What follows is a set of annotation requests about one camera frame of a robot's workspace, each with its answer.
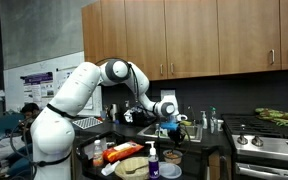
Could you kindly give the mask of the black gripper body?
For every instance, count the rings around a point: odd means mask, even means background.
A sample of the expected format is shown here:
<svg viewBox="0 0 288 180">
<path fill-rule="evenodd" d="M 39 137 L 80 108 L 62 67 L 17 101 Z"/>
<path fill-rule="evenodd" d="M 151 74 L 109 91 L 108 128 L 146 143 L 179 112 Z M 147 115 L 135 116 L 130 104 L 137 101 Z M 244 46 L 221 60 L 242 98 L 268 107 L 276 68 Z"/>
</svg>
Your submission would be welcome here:
<svg viewBox="0 0 288 180">
<path fill-rule="evenodd" d="M 175 143 L 176 146 L 180 146 L 185 138 L 185 134 L 180 130 L 171 130 L 168 132 L 168 137 Z"/>
</svg>

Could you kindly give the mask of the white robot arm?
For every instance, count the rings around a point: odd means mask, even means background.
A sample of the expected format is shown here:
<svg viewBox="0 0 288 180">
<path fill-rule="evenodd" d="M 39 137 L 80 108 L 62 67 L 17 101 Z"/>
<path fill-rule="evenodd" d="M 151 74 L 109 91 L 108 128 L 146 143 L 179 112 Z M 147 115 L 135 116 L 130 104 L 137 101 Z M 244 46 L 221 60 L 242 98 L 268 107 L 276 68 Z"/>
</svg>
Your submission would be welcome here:
<svg viewBox="0 0 288 180">
<path fill-rule="evenodd" d="M 142 107 L 155 117 L 181 119 L 177 99 L 166 95 L 151 101 L 146 92 L 149 80 L 132 62 L 107 59 L 98 66 L 81 63 L 31 125 L 34 180 L 71 180 L 71 151 L 75 131 L 71 121 L 84 109 L 97 86 L 125 84 Z"/>
</svg>

